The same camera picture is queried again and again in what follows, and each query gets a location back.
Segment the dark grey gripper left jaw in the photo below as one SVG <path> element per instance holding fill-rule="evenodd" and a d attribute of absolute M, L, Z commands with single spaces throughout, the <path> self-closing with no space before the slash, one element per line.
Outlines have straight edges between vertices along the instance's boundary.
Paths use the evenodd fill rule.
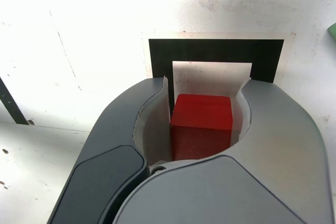
<path fill-rule="evenodd" d="M 171 159 L 168 80 L 145 79 L 101 113 L 49 223 L 112 223 L 150 167 Z"/>

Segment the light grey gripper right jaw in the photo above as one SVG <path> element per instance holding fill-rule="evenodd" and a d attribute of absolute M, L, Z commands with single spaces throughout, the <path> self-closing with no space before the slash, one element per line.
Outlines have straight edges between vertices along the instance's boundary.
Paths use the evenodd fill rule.
<path fill-rule="evenodd" d="M 238 142 L 151 176 L 114 223 L 329 223 L 328 159 L 312 117 L 272 83 L 249 80 L 240 96 Z"/>

